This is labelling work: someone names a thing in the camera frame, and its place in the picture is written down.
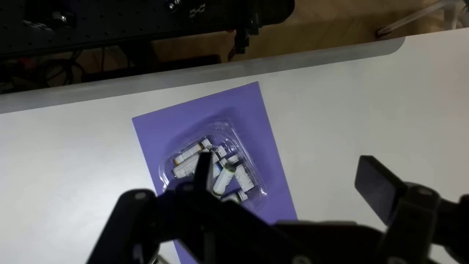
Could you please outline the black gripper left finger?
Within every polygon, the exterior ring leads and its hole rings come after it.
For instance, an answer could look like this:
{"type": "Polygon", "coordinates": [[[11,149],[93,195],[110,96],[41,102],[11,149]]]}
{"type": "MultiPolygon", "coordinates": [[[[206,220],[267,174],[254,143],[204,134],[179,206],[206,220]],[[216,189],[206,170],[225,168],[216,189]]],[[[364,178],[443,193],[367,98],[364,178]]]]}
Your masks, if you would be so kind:
{"type": "Polygon", "coordinates": [[[194,190],[206,192],[213,170],[213,154],[201,152],[194,176],[194,190]]]}

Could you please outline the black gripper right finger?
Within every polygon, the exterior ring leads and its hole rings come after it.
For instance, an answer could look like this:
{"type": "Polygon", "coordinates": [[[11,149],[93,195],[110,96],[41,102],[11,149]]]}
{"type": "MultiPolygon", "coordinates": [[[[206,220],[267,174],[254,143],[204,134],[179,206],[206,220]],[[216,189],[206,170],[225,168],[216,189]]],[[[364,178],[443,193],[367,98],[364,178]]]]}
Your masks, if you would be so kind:
{"type": "Polygon", "coordinates": [[[355,189],[378,218],[384,224],[389,224],[406,186],[374,155],[361,155],[355,177],[355,189]]]}

